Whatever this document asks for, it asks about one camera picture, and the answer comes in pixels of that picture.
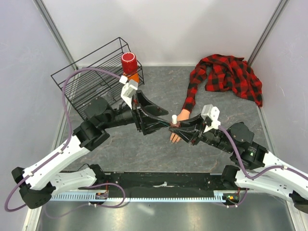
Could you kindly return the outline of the glitter nail polish bottle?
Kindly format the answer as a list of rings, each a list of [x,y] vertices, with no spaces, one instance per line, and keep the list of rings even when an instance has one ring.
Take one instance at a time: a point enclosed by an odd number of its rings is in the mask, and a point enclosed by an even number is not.
[[[180,127],[180,122],[178,121],[176,124],[170,123],[171,128],[179,128]]]

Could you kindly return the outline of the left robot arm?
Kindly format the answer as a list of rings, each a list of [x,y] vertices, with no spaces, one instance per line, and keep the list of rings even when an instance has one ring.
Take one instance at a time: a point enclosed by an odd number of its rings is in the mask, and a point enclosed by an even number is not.
[[[170,122],[161,118],[168,115],[168,111],[148,100],[141,90],[129,97],[126,103],[125,107],[114,109],[103,97],[91,100],[84,110],[86,120],[70,130],[63,144],[34,165],[16,167],[12,171],[28,208],[38,208],[66,191],[104,187],[105,173],[99,165],[70,173],[62,170],[105,142],[110,137],[107,129],[135,124],[138,131],[148,135],[169,127]]]

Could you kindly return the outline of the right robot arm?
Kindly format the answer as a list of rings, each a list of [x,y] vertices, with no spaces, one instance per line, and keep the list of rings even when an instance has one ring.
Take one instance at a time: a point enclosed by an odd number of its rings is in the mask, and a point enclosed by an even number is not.
[[[243,122],[225,129],[217,115],[199,115],[183,121],[173,115],[169,129],[192,145],[202,141],[231,154],[230,160],[236,165],[224,168],[220,177],[223,188],[229,190],[236,186],[275,195],[307,213],[307,173],[254,142],[254,133]]]

